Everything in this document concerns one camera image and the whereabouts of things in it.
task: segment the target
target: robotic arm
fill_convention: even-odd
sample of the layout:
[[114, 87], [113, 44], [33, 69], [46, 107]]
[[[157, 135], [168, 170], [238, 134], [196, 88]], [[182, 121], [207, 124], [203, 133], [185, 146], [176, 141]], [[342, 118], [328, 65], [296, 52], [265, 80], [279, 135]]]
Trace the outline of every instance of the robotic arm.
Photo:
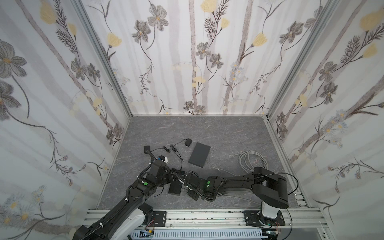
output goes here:
[[73, 240], [116, 239], [113, 238], [116, 231], [120, 231], [120, 227], [131, 220], [129, 217], [137, 208], [146, 214], [144, 224], [148, 225], [152, 220], [152, 208], [145, 204], [145, 201], [156, 192], [158, 187], [178, 180], [184, 183], [189, 189], [188, 195], [195, 200], [201, 197], [203, 200], [212, 202], [218, 194], [236, 191], [253, 192], [263, 200], [260, 212], [262, 224], [273, 222], [280, 208], [288, 208], [286, 179], [267, 169], [255, 167], [254, 172], [245, 175], [228, 178], [211, 176], [203, 179], [190, 173], [185, 176], [179, 175], [177, 169], [169, 169], [164, 161], [155, 159], [150, 152], [149, 155], [151, 155], [150, 165], [127, 188], [121, 201], [89, 228], [81, 226], [75, 232]]

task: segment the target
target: gray marble floor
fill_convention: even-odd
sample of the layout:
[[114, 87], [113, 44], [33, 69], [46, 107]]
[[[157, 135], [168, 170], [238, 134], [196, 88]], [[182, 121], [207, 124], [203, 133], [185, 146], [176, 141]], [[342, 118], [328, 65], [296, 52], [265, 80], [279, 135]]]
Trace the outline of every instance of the gray marble floor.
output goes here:
[[[193, 140], [190, 147], [184, 144], [176, 146], [184, 159], [183, 170], [193, 170], [200, 177], [229, 176], [214, 167], [225, 169], [236, 175], [244, 174], [237, 156], [230, 155], [248, 150], [255, 150], [264, 155], [268, 161], [269, 170], [284, 172], [261, 117], [133, 117], [125, 139], [121, 143], [120, 152], [98, 208], [112, 209], [125, 195], [127, 186], [147, 166], [150, 158], [144, 154], [144, 146], [150, 145], [153, 150], [176, 144], [185, 138]], [[211, 146], [203, 168], [188, 163], [196, 142]], [[165, 150], [159, 149], [152, 153], [156, 157], [159, 155], [168, 157], [170, 168], [180, 168], [181, 161], [173, 152], [167, 153]], [[253, 165], [262, 166], [262, 162], [254, 156]], [[182, 190], [181, 196], [170, 195], [168, 188], [169, 185], [165, 186], [164, 192], [160, 196], [149, 198], [147, 203], [154, 209], [217, 209], [201, 199], [194, 201], [185, 190]], [[261, 202], [253, 194], [237, 194], [236, 196]], [[257, 206], [255, 203], [230, 197], [217, 197], [213, 203], [226, 207]], [[289, 196], [289, 203], [291, 208], [298, 207], [292, 195]]]

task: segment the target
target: wallpapered wall panel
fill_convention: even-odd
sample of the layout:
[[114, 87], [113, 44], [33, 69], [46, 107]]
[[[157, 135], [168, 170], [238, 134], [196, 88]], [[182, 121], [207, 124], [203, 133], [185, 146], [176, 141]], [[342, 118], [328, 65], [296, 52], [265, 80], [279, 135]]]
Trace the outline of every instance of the wallpapered wall panel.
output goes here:
[[0, 3], [0, 232], [72, 239], [128, 118], [68, 1]]
[[271, 118], [339, 240], [383, 234], [383, 8], [342, 1]]
[[326, 1], [83, 0], [134, 114], [268, 111]]

